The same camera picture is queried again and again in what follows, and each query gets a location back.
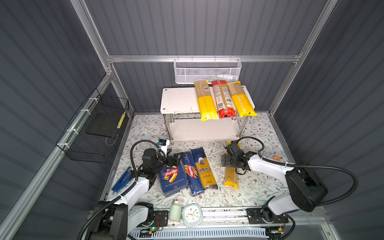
black wire basket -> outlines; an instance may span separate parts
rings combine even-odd
[[[71,160],[100,163],[113,162],[129,122],[128,110],[128,99],[99,94],[87,110],[81,110],[84,111],[84,114],[73,128],[68,129],[70,127],[70,124],[68,124],[56,145]],[[117,121],[113,122],[116,129],[112,136],[107,137],[89,133],[90,125],[100,114],[104,117],[119,116]],[[68,131],[70,131],[70,135],[67,141],[64,143],[59,142]]]

white mesh basket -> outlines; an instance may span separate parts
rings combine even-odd
[[[175,58],[173,67],[177,84],[212,82],[217,78],[230,82],[238,80],[241,61],[239,58]]]

clock face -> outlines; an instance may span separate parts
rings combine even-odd
[[[190,205],[185,209],[183,217],[187,222],[194,223],[201,218],[201,211],[197,206]]]

wire basket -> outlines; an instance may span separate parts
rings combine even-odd
[[[231,82],[239,78],[241,61],[239,58],[175,58],[173,67],[177,84],[212,82],[218,78]]]
[[[68,125],[67,130],[62,133],[59,141],[67,131],[70,131],[67,141],[64,143],[58,141],[56,144],[71,160],[100,163],[113,162],[129,121],[128,110],[128,99],[98,95],[88,109],[81,110],[84,113],[76,126],[68,129]],[[116,128],[113,136],[103,137],[87,133],[88,127],[98,114],[125,115],[120,128]]]

blue stapler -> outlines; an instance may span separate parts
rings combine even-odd
[[[129,182],[129,179],[131,178],[131,167],[128,167],[127,170],[121,175],[119,180],[116,182],[116,184],[113,186],[112,191],[119,192],[127,183]]]

